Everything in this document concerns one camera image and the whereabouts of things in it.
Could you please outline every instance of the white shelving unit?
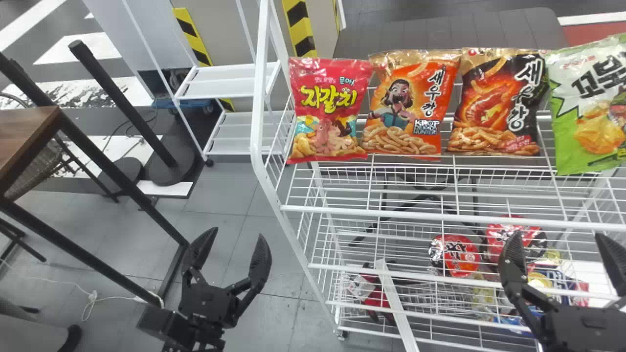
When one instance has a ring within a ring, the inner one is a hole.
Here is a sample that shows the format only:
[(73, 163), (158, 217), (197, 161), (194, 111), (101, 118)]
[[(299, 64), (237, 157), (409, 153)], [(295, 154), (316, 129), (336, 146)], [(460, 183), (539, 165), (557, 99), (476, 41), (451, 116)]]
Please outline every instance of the white shelving unit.
[[(248, 24), (246, 22), (246, 18), (244, 16), (244, 12), (241, 6), (241, 0), (235, 0), (237, 5), (237, 10), (239, 12), (239, 17), (241, 19), (241, 25), (244, 28), (245, 37), (250, 49), (250, 54), (252, 56), (253, 63), (250, 64), (242, 64), (242, 65), (222, 65), (222, 66), (210, 66), (210, 67), (200, 67), (198, 65), (198, 61), (190, 56), (189, 53), (186, 52), (190, 66), (192, 67), (178, 87), (176, 92), (172, 92), (170, 89), (170, 85), (168, 81), (165, 79), (161, 68), (152, 53), (148, 43), (146, 42), (141, 28), (135, 21), (135, 17), (130, 11), (126, 0), (122, 0), (128, 14), (130, 15), (131, 21), (137, 30), (140, 39), (143, 42), (144, 47), (148, 51), (148, 54), (154, 63), (158, 74), (167, 89), (170, 97), (172, 98), (172, 102), (176, 106), (177, 112), (180, 115), (180, 118), (183, 120), (189, 134), (191, 135), (193, 142), (202, 155), (203, 159), (206, 160), (209, 155), (248, 155), (250, 154), (250, 127), (251, 127), (251, 119), (252, 112), (244, 111), (244, 112), (228, 112), (219, 101), (219, 98), (251, 98), (254, 94), (254, 86), (255, 86), (255, 51), (254, 46), (252, 44), (252, 39), (250, 37), (250, 31), (248, 29)], [(172, 16), (172, 14), (162, 14), (162, 16)], [(268, 107), (267, 111), (267, 119), (266, 124), (264, 125), (264, 132), (268, 133), (268, 135), (274, 135), (277, 130), (277, 125), (279, 123), (279, 116), (283, 113), (282, 111), (272, 111), (270, 107), (270, 94), (274, 87), (274, 83), (278, 78), (280, 71), (282, 70), (284, 73), (284, 77), (287, 78), (287, 50), (285, 48), (284, 52), (277, 52), (277, 57), (279, 60), (273, 62), (267, 62), (264, 60), (264, 72), (266, 74), (265, 77), (265, 93), (263, 97), (263, 101)], [(185, 114), (180, 108), (181, 102), (184, 100), (209, 100), (215, 99), (215, 101), (219, 104), (222, 109), (222, 113), (220, 114), (218, 121), (213, 129), (213, 132), (208, 138), (207, 143), (204, 147), (201, 147), (198, 143), (195, 135), (185, 118)], [(285, 134), (281, 136), (281, 139), (286, 139), (289, 131), (285, 131)], [(267, 143), (263, 145), (261, 150), (264, 155), (269, 153), (272, 149), (270, 142), (273, 140), (272, 138), (266, 138)]]
[[(281, 43), (272, 3), (260, 2), (257, 63), (266, 60), (268, 37), (274, 44)], [(438, 274), (430, 265), (428, 247), (434, 237), (460, 234), (479, 245), (487, 225), (493, 223), (540, 226), (548, 249), (560, 257), (558, 270), (567, 282), (590, 286), (589, 292), (554, 287), (540, 291), (558, 298), (588, 299), (591, 306), (617, 299), (593, 236), (603, 232), (625, 242), (626, 170), (557, 176), (546, 110), (538, 117), (541, 154), (537, 157), (448, 154), (424, 161), (375, 154), (367, 160), (285, 168), (291, 143), (288, 131), (295, 125), (293, 106), (287, 104), (277, 131), (268, 135), (264, 96), (269, 76), (266, 65), (257, 65), (252, 165), (339, 336), (349, 331), (402, 339), (407, 350), (417, 342), (418, 347), (432, 343), (489, 352), (540, 351), (527, 327), (500, 323), (515, 316), (500, 309), (506, 301), (500, 298), (495, 264), (483, 261), (467, 278)], [(364, 119), (357, 121), (357, 131)], [(453, 114), (448, 113), (442, 131), (444, 148), (452, 120)], [(287, 218), (293, 212), (300, 214), (295, 227)], [(524, 219), (501, 217), (507, 214)], [(355, 242), (357, 237), (363, 240)], [(381, 259), (388, 265), (374, 265)], [(381, 300), (379, 306), (364, 305), (347, 290), (356, 274), (379, 277), (380, 289), (394, 304), (385, 306)], [(390, 287), (389, 278), (410, 284)], [(378, 312), (378, 323), (368, 310)], [(389, 324), (381, 313), (392, 313), (396, 321), (404, 321), (398, 317), (405, 316), (409, 328), (404, 323), (398, 324), (400, 328)]]

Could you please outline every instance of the striped floor marking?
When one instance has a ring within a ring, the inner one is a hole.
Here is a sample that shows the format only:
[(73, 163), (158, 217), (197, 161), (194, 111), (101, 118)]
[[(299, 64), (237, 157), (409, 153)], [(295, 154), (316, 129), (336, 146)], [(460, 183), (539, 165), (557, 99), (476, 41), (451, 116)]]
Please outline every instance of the striped floor marking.
[[(100, 149), (104, 148), (106, 141), (109, 139), (109, 136), (88, 136), (89, 139)], [(106, 146), (104, 153), (106, 157), (110, 160), (115, 161), (124, 155), (130, 148), (132, 148), (137, 142), (139, 142), (139, 137), (127, 137), (127, 136), (113, 136), (111, 137), (111, 142)], [(99, 175), (102, 172), (95, 163), (91, 162), (89, 157), (83, 153), (80, 148), (78, 148), (73, 142), (67, 142), (68, 148), (76, 155), (78, 160), (82, 161), (87, 168), (93, 172), (94, 175)], [(137, 158), (143, 165), (148, 162), (150, 155), (152, 155), (152, 148), (149, 144), (143, 143), (138, 144), (133, 150), (131, 150), (127, 157), (135, 157)], [(78, 169), (75, 164), (70, 164), (74, 169)], [(83, 170), (77, 171), (76, 175), (72, 173), (61, 172), (57, 175), (57, 177), (69, 177), (69, 178), (79, 178), (86, 179), (89, 176)]]
[[(100, 149), (104, 148), (106, 141), (109, 136), (88, 136), (89, 139)], [(161, 139), (163, 135), (157, 135), (157, 138)], [(113, 136), (111, 137), (111, 142), (106, 146), (104, 150), (105, 155), (112, 161), (118, 160), (122, 157), (131, 147), (133, 147), (137, 141), (139, 141), (138, 137), (127, 137), (127, 136)], [(78, 160), (81, 160), (84, 164), (86, 164), (87, 168), (93, 172), (94, 175), (98, 176), (102, 173), (102, 169), (100, 169), (95, 163), (90, 162), (90, 159), (83, 153), (80, 148), (78, 148), (73, 142), (67, 142), (68, 148), (76, 155)], [(142, 165), (146, 165), (148, 159), (152, 156), (153, 150), (149, 146), (149, 144), (139, 144), (133, 148), (128, 154), (127, 157), (135, 157), (137, 158)], [(76, 175), (72, 173), (68, 173), (65, 171), (60, 172), (54, 177), (62, 177), (66, 179), (87, 179), (89, 176), (85, 173), (85, 171), (79, 169), (75, 163), (70, 163), (70, 165), (77, 170)], [(185, 197), (188, 195), (189, 191), (193, 186), (193, 182), (179, 182), (175, 185), (171, 186), (159, 186), (154, 184), (154, 182), (149, 180), (141, 180), (139, 184), (137, 184), (139, 189), (148, 195), (166, 195), (172, 197)]]
[[(152, 98), (141, 85), (137, 77), (118, 77), (113, 81), (120, 87), (133, 106), (150, 106)], [(101, 108), (116, 106), (96, 80), (74, 80), (42, 82), (37, 85), (50, 96), (61, 108)], [(4, 93), (16, 95), (32, 103), (15, 85), (8, 85)], [(7, 99), (0, 98), (0, 110), (15, 109), (20, 106)]]
[(9, 23), (0, 30), (0, 51), (4, 51), (9, 45), (15, 43), (21, 36), (35, 27), (42, 19), (52, 13), (66, 0), (41, 0), (36, 5), (22, 13), (20, 17)]
[(75, 40), (82, 40), (98, 60), (121, 58), (111, 39), (104, 32), (75, 34), (64, 36), (39, 57), (33, 65), (75, 62), (78, 59), (69, 50), (68, 45)]

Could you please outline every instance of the gray table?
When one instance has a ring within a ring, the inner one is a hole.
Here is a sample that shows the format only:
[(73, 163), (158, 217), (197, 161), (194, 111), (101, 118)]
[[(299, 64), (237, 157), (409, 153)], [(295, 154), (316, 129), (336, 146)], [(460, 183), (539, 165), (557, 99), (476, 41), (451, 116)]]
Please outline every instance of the gray table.
[(531, 8), (351, 26), (339, 33), (334, 57), (463, 46), (559, 49), (568, 43), (554, 11)]

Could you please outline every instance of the green snack bag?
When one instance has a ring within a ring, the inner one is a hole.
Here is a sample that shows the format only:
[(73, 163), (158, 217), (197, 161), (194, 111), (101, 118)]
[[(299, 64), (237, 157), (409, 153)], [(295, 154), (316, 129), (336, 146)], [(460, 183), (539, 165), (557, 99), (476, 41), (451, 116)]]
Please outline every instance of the green snack bag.
[(626, 44), (620, 39), (545, 54), (558, 175), (599, 172), (626, 158)]

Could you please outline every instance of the gray tile floor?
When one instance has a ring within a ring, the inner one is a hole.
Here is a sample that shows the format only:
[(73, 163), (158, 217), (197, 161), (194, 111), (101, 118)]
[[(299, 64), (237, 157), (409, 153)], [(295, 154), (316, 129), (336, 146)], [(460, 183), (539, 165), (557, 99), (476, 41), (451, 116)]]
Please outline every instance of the gray tile floor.
[[(130, 277), (153, 289), (160, 285), (176, 249), (149, 216), (137, 211), (132, 200), (114, 204), (97, 195), (30, 192), (19, 200), (55, 229)], [(263, 233), (272, 250), (270, 281), (242, 316), (236, 328), (225, 334), (226, 351), (401, 351), (392, 339), (352, 334), (340, 342), (314, 301), (284, 233), (249, 163), (216, 163), (206, 168), (189, 200), (161, 199), (157, 208), (187, 238), (217, 226), (219, 233), (205, 278), (227, 285), (247, 273), (256, 236)], [(41, 308), (46, 323), (84, 329), (78, 351), (160, 351), (162, 343), (135, 329), (143, 306), (110, 299), (97, 303), (89, 320), (81, 322), (88, 298), (71, 284), (24, 279), (44, 277), (77, 282), (99, 297), (132, 296), (128, 291), (61, 252), (37, 235), (27, 240), (48, 258), (42, 264), (24, 251), (12, 258), (13, 270), (3, 269), (0, 295), (15, 304)], [(172, 286), (166, 304), (175, 309), (180, 301), (180, 278)]]

